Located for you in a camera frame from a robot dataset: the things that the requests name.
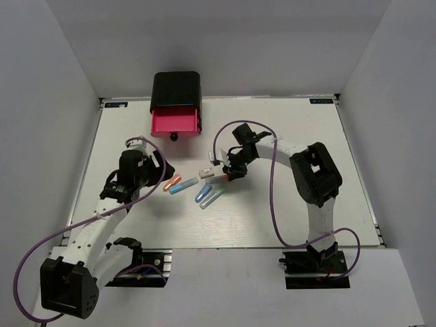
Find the blue highlighter pen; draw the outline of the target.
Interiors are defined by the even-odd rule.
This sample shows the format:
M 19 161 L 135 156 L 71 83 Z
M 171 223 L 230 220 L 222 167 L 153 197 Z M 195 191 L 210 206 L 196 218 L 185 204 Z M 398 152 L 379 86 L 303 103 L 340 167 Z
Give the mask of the blue highlighter pen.
M 174 195 L 174 194 L 176 194 L 176 193 L 178 193 L 180 191 L 183 191 L 184 189 L 189 188 L 189 187 L 191 187 L 193 185 L 196 185 L 198 183 L 199 183 L 198 178 L 197 177 L 193 177 L 191 179 L 188 179 L 186 181 L 183 181 L 183 182 L 180 182 L 178 184 L 175 184 L 175 185 L 171 186 L 169 188 L 169 193 L 171 195 Z

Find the pink drawer with black knob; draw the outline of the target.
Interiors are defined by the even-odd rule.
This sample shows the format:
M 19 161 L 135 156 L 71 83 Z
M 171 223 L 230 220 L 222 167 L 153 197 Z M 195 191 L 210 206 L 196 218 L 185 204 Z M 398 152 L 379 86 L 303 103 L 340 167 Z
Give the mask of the pink drawer with black knob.
M 200 111 L 194 106 L 168 106 L 152 111 L 151 136 L 177 141 L 200 133 Z

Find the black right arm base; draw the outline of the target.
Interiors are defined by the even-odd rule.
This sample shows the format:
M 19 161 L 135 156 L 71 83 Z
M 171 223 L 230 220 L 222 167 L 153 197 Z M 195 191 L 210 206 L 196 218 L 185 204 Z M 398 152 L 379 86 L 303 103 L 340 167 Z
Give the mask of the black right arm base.
M 287 251 L 279 258 L 284 268 L 287 290 L 349 289 L 349 277 L 340 277 L 347 271 L 344 253 L 339 251 L 318 266 L 305 251 Z

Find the grey lead case orange cap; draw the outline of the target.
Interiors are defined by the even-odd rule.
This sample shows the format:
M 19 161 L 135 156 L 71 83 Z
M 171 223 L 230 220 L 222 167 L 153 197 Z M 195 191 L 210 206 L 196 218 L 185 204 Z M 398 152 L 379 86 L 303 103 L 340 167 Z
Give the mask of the grey lead case orange cap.
M 229 181 L 229 176 L 227 174 L 219 176 L 211 176 L 205 179 L 205 183 L 209 185 L 222 184 Z

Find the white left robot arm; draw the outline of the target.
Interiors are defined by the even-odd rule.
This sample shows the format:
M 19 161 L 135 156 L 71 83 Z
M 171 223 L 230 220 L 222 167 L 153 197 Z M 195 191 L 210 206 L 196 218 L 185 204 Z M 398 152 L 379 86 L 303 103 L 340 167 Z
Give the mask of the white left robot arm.
M 123 270 L 142 268 L 140 241 L 111 237 L 133 205 L 145 199 L 141 190 L 153 193 L 175 172 L 159 149 L 147 153 L 149 144 L 143 136 L 126 141 L 127 148 L 118 168 L 106 179 L 93 216 L 78 223 L 78 235 L 57 258 L 43 262 L 40 290 L 44 309 L 86 319 L 108 283 Z

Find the blue left corner label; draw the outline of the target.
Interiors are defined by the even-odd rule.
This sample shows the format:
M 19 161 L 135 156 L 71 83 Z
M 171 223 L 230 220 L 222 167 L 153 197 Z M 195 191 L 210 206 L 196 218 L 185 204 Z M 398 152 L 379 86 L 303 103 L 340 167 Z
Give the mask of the blue left corner label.
M 127 102 L 106 102 L 104 104 L 104 108 L 126 108 L 127 106 Z

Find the blue table corner label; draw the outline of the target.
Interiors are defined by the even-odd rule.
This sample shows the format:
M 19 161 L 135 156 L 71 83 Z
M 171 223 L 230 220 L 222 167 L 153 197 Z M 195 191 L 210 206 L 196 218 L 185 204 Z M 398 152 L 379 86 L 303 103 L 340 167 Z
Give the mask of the blue table corner label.
M 309 101 L 311 104 L 334 104 L 333 99 L 328 98 L 310 98 Z

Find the blue transparent correction tape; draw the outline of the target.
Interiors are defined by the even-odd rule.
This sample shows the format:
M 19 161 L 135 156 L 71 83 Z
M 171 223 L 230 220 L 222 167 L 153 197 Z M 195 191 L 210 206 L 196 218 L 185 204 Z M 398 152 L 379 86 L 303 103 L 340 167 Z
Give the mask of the blue transparent correction tape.
M 211 192 L 211 190 L 213 189 L 213 186 L 210 184 L 205 184 L 201 190 L 198 192 L 198 194 L 195 197 L 195 202 L 196 203 L 201 203 L 201 201 L 203 201 L 203 199 Z

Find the green highlighter pen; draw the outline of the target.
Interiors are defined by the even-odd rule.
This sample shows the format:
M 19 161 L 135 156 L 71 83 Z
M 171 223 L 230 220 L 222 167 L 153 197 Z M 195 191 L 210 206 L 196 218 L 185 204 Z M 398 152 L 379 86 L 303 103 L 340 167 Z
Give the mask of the green highlighter pen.
M 200 208 L 201 209 L 205 209 L 207 208 L 209 205 L 211 205 L 217 198 L 219 198 L 223 192 L 225 191 L 225 189 L 217 189 L 215 191 L 212 191 L 211 194 L 209 194 L 201 203 L 200 203 Z

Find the black drawer cabinet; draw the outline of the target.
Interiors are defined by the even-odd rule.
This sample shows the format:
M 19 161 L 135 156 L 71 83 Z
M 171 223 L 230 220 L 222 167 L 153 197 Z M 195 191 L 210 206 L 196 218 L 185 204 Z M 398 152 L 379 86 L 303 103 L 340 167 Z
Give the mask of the black drawer cabinet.
M 168 106 L 194 106 L 200 113 L 202 131 L 202 90 L 199 73 L 195 71 L 158 72 L 154 75 L 150 113 Z

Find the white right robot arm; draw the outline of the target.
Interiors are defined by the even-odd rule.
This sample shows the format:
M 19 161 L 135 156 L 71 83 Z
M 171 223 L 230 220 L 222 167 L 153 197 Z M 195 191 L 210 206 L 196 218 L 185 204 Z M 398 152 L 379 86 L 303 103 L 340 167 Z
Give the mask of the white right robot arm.
M 256 159 L 271 160 L 269 201 L 273 228 L 279 234 L 273 206 L 273 180 L 275 164 L 292 170 L 296 188 L 306 202 L 309 219 L 308 241 L 302 245 L 287 245 L 289 249 L 305 248 L 308 265 L 322 272 L 332 264 L 332 256 L 338 251 L 334 236 L 333 208 L 343 179 L 328 149 L 321 142 L 309 146 L 297 146 L 286 142 L 269 127 L 261 125 L 265 131 L 254 132 L 249 121 L 239 121 L 240 125 L 232 132 L 238 152 L 217 152 L 217 139 L 213 141 L 211 162 L 222 165 L 223 173 L 229 181 L 247 175 L 247 166 Z

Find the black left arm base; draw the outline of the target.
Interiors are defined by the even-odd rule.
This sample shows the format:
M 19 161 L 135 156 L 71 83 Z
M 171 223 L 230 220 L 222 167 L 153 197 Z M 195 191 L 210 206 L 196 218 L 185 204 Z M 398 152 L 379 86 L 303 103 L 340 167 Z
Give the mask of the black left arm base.
M 106 284 L 107 287 L 163 288 L 170 276 L 171 249 L 143 249 L 132 264 Z

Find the white staples box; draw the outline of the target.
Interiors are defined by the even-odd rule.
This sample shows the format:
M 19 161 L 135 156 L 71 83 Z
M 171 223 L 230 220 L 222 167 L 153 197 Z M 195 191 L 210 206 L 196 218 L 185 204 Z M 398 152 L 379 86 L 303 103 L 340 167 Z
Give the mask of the white staples box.
M 201 179 L 209 178 L 215 175 L 215 171 L 213 168 L 202 169 L 198 172 L 198 175 Z

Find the orange highlighter pen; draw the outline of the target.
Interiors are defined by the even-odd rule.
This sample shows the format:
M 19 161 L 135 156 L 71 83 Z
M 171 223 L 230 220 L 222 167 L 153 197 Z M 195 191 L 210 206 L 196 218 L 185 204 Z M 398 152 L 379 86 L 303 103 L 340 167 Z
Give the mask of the orange highlighter pen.
M 169 189 L 181 181 L 180 174 L 175 174 L 163 187 L 163 191 L 167 192 Z

